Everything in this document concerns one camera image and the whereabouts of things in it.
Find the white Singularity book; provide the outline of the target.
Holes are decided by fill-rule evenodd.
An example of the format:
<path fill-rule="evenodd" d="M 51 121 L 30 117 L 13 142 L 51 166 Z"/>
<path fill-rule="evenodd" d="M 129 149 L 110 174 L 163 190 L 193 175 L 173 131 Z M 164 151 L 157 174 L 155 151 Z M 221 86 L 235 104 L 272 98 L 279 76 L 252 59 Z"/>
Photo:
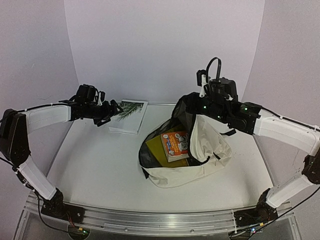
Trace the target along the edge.
<path fill-rule="evenodd" d="M 148 102 L 123 99 L 119 106 L 123 109 L 123 112 L 111 120 L 108 130 L 111 133 L 138 135 Z"/>

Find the beige canvas student bag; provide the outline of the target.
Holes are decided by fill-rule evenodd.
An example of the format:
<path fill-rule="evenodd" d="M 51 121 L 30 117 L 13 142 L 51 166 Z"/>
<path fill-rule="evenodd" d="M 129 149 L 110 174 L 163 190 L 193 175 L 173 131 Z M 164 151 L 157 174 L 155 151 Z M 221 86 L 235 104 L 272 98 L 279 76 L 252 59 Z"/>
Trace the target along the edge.
<path fill-rule="evenodd" d="M 222 170 L 232 158 L 232 149 L 226 141 L 235 129 L 220 133 L 203 115 L 196 112 L 202 98 L 197 92 L 182 96 L 175 105 L 170 119 L 151 132 L 141 144 L 138 162 L 146 179 L 159 188 L 174 188 L 207 177 Z M 162 166 L 148 146 L 161 134 L 177 136 L 186 131 L 187 157 L 182 166 Z"/>

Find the yellow hardcover book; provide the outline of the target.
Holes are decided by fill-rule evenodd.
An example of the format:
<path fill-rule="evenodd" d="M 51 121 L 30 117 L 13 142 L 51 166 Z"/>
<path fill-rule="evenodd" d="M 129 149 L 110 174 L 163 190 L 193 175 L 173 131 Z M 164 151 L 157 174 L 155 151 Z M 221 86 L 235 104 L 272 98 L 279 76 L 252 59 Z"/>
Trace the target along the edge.
<path fill-rule="evenodd" d="M 179 132 L 179 131 L 186 131 L 184 126 L 182 124 L 177 125 L 169 130 L 166 130 L 164 133 L 170 133 L 170 132 Z M 167 157 L 165 155 L 165 151 L 163 148 L 163 144 L 161 141 L 161 134 L 157 135 L 156 137 L 147 140 L 146 145 L 151 152 L 151 154 L 155 157 L 155 159 L 159 162 L 161 167 L 164 168 L 179 168 L 179 167 L 187 167 L 188 161 L 187 158 L 168 162 Z"/>

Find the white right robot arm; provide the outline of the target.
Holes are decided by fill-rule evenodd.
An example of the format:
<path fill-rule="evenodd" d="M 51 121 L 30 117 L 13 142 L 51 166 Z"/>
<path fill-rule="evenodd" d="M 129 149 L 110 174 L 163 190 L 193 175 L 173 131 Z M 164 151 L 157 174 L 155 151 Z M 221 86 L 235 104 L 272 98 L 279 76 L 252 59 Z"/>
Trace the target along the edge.
<path fill-rule="evenodd" d="M 265 190 L 256 206 L 236 212 L 243 220 L 257 221 L 278 218 L 278 207 L 300 192 L 320 185 L 320 128 L 285 117 L 256 103 L 238 100 L 236 83 L 217 73 L 213 78 L 208 69 L 198 70 L 197 85 L 201 90 L 196 100 L 199 114 L 210 117 L 230 129 L 254 137 L 268 167 L 279 174 L 276 161 L 289 154 L 293 164 L 285 170 L 285 177 L 277 176 L 278 183 Z"/>

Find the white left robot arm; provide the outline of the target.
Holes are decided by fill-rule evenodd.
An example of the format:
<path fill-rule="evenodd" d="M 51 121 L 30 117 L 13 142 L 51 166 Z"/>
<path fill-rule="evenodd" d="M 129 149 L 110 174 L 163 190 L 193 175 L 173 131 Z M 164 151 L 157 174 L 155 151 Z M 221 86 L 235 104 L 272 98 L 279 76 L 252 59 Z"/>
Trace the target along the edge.
<path fill-rule="evenodd" d="M 67 206 L 58 198 L 60 191 L 47 178 L 35 161 L 31 136 L 44 128 L 92 120 L 101 127 L 123 112 L 116 100 L 106 100 L 105 92 L 93 85 L 82 84 L 69 99 L 24 109 L 8 108 L 0 118 L 1 160 L 11 165 L 25 186 L 49 201 L 48 210 L 57 218 L 67 213 Z"/>

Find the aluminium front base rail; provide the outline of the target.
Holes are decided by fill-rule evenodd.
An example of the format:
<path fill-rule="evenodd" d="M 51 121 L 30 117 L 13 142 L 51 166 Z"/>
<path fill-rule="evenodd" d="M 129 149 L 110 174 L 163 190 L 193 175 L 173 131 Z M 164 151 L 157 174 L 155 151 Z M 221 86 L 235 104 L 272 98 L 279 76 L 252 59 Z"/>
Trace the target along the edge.
<path fill-rule="evenodd" d="M 200 236 L 241 230 L 258 229 L 279 217 L 289 216 L 289 202 L 278 209 L 262 214 L 261 209 L 243 208 L 220 211 L 187 213 L 154 213 L 103 209 L 83 205 L 67 204 L 58 207 L 48 201 L 37 200 L 30 193 L 25 208 L 44 217 L 61 222 L 72 221 L 76 226 L 117 234 L 137 236 Z"/>

